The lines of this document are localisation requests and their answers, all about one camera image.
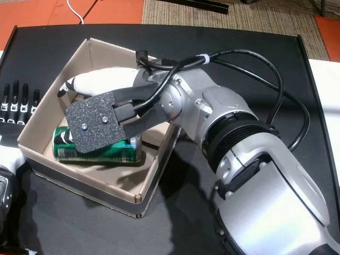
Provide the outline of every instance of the white surface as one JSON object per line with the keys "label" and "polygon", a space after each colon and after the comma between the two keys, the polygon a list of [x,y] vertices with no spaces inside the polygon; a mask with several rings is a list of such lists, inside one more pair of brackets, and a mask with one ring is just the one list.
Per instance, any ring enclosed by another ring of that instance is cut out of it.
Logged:
{"label": "white surface", "polygon": [[25,158],[19,148],[0,145],[0,166],[5,167],[14,175],[16,170],[25,163]]}
{"label": "white surface", "polygon": [[340,63],[309,60],[327,124],[338,180],[340,179]]}

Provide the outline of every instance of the orange floor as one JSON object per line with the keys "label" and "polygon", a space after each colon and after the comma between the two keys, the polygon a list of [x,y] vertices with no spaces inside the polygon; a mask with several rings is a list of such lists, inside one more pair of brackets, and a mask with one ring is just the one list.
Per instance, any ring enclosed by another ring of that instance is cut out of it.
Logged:
{"label": "orange floor", "polygon": [[331,61],[340,62],[340,20],[315,16]]}
{"label": "orange floor", "polygon": [[[85,23],[135,23],[142,21],[144,0],[70,0]],[[66,0],[23,0],[0,3],[0,50],[5,48],[13,27],[78,24]]]}

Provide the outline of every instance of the carpet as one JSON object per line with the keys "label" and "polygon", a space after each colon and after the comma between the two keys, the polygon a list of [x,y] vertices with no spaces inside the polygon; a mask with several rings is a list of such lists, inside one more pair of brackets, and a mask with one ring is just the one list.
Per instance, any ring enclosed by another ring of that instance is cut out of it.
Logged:
{"label": "carpet", "polygon": [[[145,0],[142,24],[214,27],[288,36],[301,35],[308,58],[329,60],[313,16],[313,6],[308,0],[261,0],[251,5],[233,0],[218,2],[229,3],[228,15],[157,0]],[[288,3],[292,6],[291,9],[286,7]]]}

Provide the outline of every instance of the white cable tie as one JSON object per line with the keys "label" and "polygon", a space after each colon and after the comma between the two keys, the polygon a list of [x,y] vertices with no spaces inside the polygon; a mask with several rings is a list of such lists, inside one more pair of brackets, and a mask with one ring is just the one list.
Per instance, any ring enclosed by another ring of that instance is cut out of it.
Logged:
{"label": "white cable tie", "polygon": [[210,57],[209,57],[208,54],[200,54],[200,55],[197,55],[197,56],[203,56],[206,59],[205,62],[203,63],[203,65],[209,64]]}

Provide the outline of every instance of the white plastic part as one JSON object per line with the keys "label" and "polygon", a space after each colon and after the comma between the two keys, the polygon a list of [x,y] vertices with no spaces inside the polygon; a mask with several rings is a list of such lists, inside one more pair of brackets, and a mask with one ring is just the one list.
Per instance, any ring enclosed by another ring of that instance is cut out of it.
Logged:
{"label": "white plastic part", "polygon": [[19,148],[0,145],[0,166],[5,167],[14,175],[16,170],[25,163],[25,158]]}
{"label": "white plastic part", "polygon": [[132,87],[137,69],[110,67],[82,73],[74,79],[74,90],[87,96],[96,96],[111,90]]}
{"label": "white plastic part", "polygon": [[210,57],[209,57],[208,54],[200,54],[200,55],[197,55],[197,56],[203,56],[206,59],[205,62],[203,63],[203,65],[209,64]]}

